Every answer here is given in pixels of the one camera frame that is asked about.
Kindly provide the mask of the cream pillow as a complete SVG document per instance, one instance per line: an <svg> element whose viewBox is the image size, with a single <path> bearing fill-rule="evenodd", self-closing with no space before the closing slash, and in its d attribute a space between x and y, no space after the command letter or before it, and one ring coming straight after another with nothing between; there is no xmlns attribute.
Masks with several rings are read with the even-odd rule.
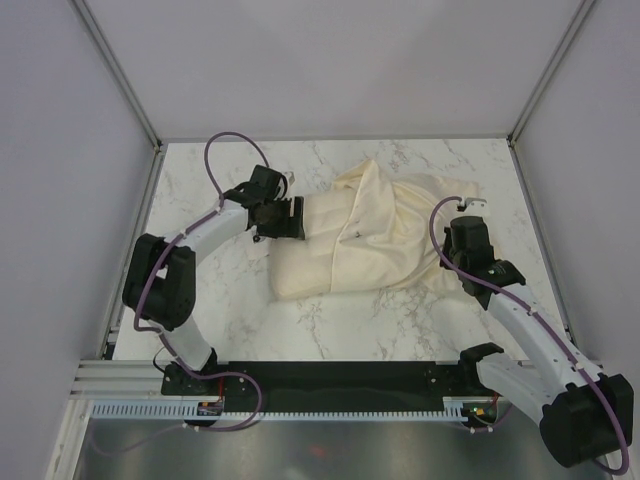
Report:
<svg viewBox="0 0 640 480"><path fill-rule="evenodd" d="M303 240L279 238L269 251L270 285L279 300L297 300L331 289L336 241L355 202L351 189L330 190L304 198Z"/></svg>

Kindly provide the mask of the cream satin pillowcase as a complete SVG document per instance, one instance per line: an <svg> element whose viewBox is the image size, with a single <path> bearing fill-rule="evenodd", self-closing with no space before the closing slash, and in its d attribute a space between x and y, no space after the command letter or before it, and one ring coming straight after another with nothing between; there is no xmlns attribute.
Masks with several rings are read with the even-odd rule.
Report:
<svg viewBox="0 0 640 480"><path fill-rule="evenodd" d="M437 295L458 289L456 275L439 265L429 219L446 197L477 197L477 183L425 173L391 177L366 160L338 176L332 189L354 200L334 244L331 292L415 284Z"/></svg>

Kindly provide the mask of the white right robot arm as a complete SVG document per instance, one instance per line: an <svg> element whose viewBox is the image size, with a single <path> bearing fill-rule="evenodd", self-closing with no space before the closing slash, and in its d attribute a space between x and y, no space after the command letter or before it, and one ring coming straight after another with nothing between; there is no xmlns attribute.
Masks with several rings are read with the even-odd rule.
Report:
<svg viewBox="0 0 640 480"><path fill-rule="evenodd" d="M534 365L530 373L489 344L469 350L472 359L457 369L469 394L495 390L539 428L552 457L564 467L619 452L624 475L630 467L634 390L621 374L608 376L586 358L565 333L550 325L545 311L509 261L499 260L488 227L479 216L462 216L445 227L439 254L456 272L463 290L503 325Z"/></svg>

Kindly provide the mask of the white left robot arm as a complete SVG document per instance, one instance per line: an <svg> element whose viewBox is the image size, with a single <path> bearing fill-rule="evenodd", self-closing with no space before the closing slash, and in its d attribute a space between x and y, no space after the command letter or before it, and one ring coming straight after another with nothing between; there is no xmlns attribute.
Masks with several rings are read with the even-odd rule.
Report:
<svg viewBox="0 0 640 480"><path fill-rule="evenodd" d="M194 318L196 269L227 241L254 233L254 239L305 238L304 199L290 197L294 178L266 166L224 192L215 206L165 236L141 235L134 245L122 301L134 311L134 329L159 335L184 383L197 394L213 391L219 380L217 355Z"/></svg>

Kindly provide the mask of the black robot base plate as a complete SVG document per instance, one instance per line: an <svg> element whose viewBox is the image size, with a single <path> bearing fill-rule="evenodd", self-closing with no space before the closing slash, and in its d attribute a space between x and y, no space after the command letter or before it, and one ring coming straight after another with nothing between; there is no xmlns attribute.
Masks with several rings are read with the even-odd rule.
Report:
<svg viewBox="0 0 640 480"><path fill-rule="evenodd" d="M427 410L446 397L491 398L461 363L432 361L237 361L214 373L253 378L268 411Z"/></svg>

